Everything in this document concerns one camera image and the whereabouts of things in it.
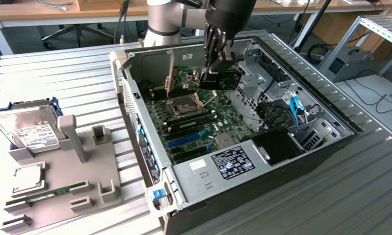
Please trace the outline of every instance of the warning label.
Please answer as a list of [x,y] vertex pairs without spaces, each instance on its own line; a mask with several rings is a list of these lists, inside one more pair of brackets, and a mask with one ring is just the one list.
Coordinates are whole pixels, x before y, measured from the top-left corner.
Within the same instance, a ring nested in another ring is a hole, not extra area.
[[226,180],[256,168],[242,146],[214,155],[212,159]]
[[27,149],[59,144],[59,139],[50,124],[16,129],[15,132]]

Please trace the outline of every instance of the hard drive label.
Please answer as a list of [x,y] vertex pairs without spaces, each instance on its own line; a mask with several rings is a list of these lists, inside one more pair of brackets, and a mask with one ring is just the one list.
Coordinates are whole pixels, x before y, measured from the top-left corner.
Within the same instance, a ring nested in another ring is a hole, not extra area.
[[15,133],[27,149],[43,148],[59,144],[59,139],[50,124],[16,129]]
[[215,154],[212,160],[226,180],[256,168],[242,146]]

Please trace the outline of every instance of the motherboard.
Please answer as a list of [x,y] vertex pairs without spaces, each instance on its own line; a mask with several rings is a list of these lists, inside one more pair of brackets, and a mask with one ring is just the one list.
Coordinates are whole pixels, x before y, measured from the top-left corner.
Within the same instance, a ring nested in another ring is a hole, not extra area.
[[232,91],[199,90],[200,74],[200,67],[175,67],[175,97],[148,88],[147,109],[175,164],[235,145],[254,133],[232,106]]

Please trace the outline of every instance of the hard drive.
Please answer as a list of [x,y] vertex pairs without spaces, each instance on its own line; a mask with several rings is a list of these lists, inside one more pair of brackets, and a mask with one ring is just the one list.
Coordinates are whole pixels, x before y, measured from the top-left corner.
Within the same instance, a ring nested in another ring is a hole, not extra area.
[[14,144],[14,148],[27,148],[39,153],[60,147],[67,139],[58,128],[58,118],[63,115],[58,100],[38,100],[10,103],[0,107],[0,130]]

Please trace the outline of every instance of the office chair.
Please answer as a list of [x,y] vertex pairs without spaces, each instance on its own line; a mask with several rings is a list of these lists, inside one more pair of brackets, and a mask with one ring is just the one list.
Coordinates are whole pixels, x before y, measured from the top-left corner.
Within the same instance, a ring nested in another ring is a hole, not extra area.
[[78,47],[82,47],[82,42],[80,42],[80,36],[83,36],[82,31],[88,31],[94,34],[98,34],[100,36],[104,36],[111,39],[111,43],[114,42],[114,36],[98,29],[103,29],[102,23],[98,23],[98,29],[90,28],[88,26],[91,23],[83,23],[83,24],[74,24],[68,27],[66,27],[63,24],[59,25],[60,30],[56,31],[54,34],[48,35],[47,37],[43,37],[43,45],[47,49],[52,49],[52,43],[50,42],[51,39],[55,39],[56,37],[62,36],[63,34],[67,34],[72,31],[76,31],[78,35]]

